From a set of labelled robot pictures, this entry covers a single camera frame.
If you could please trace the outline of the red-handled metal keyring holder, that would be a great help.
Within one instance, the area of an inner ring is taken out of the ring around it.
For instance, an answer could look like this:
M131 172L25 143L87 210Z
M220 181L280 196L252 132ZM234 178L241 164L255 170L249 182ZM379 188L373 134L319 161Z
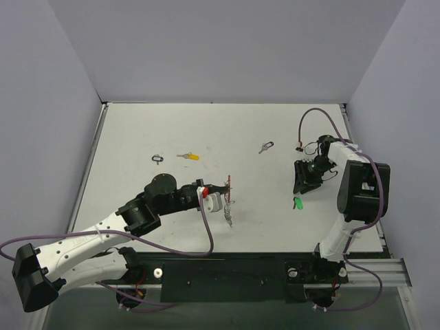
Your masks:
M224 218L225 218L227 224L230 227L232 227L233 222L232 222L232 215L231 215L231 205L234 203L234 201L231 199L231 190L232 190L231 175L228 175L228 179L225 182L225 186L226 186L227 190L223 196L223 198L224 198L223 215L224 215Z

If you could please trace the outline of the key with green tag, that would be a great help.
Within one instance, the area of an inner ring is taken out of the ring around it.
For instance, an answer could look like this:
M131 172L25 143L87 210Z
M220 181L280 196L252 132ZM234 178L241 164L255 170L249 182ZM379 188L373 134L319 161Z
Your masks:
M294 197L293 198L293 210L302 210L303 209L303 202L300 197Z

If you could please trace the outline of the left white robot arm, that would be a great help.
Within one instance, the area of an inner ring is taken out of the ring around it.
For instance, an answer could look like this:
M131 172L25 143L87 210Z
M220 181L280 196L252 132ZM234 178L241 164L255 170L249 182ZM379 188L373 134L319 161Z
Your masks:
M179 187L168 174L156 175L134 199L105 219L81 232L53 235L53 243L35 247L30 238L17 251L12 268L23 310L30 313L54 302L62 293L93 282L122 279L134 283L142 273L133 250L120 245L144 243L144 235L161 225L161 217L198 210L206 221L207 212L222 209L222 186L198 179Z

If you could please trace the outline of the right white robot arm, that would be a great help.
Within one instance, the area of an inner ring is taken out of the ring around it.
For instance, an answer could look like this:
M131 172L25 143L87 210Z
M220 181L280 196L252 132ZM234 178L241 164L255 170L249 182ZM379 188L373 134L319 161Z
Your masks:
M340 213L328 235L317 244L319 257L307 264L307 273L315 281L323 281L332 272L332 263L344 260L354 238L369 229L386 214L391 182L391 168L363 154L348 140L323 135L318 138L314 158L294 163L293 193L303 195L324 183L324 174L334 168L342 171L337 196Z

